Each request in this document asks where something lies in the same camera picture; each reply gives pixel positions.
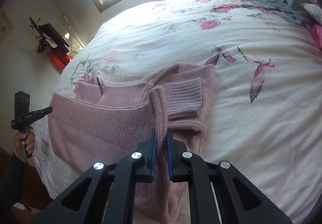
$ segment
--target butterfly print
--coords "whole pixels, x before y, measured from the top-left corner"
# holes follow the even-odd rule
[[[222,55],[229,62],[236,61],[236,59],[231,57],[229,52],[227,52],[226,50],[223,50],[223,46],[221,46],[221,47],[215,47],[215,49],[211,52],[210,58],[207,60],[206,65],[207,64],[216,65],[220,58],[220,55]]]
[[[253,103],[254,99],[256,99],[258,94],[260,93],[260,90],[261,90],[264,80],[265,80],[265,75],[270,73],[272,68],[275,67],[275,63],[271,64],[270,58],[267,63],[265,63],[263,61],[253,60],[253,59],[245,56],[239,47],[237,47],[237,49],[240,52],[240,54],[245,58],[246,61],[248,61],[250,63],[258,64],[258,67],[254,73],[254,77],[253,77],[252,84],[251,84],[251,91],[250,91],[251,103]]]

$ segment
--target ribbed cuff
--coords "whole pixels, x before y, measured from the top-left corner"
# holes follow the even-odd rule
[[[162,85],[167,102],[168,119],[197,116],[201,106],[201,78]]]

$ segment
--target bed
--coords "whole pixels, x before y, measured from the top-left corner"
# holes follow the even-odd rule
[[[230,161],[300,224],[322,192],[322,52],[305,27],[245,0],[142,4],[101,26],[55,92],[74,98],[92,76],[128,82],[178,62],[216,66],[202,158]],[[36,168],[55,198],[80,173],[54,154],[47,118],[34,131]],[[186,197],[175,223],[189,211]],[[138,213],[133,222],[157,223]]]

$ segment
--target blue gripper pad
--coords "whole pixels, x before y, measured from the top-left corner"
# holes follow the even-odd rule
[[[152,145],[152,159],[151,159],[151,180],[154,181],[154,173],[156,171],[156,156],[157,156],[157,133],[154,131],[153,145]]]
[[[170,130],[166,132],[166,147],[168,153],[168,171],[169,171],[169,179],[173,180],[173,156],[172,156],[172,136]]]

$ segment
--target person's arm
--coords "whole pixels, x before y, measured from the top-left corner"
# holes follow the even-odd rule
[[[26,134],[21,132],[13,137],[15,149],[7,164],[6,171],[0,180],[0,197],[7,208],[17,203],[21,196],[24,169],[27,160],[23,155],[20,141],[25,139],[25,137]],[[29,154],[32,154],[35,150],[34,142],[33,129],[30,127],[30,134],[26,140],[26,150]]]

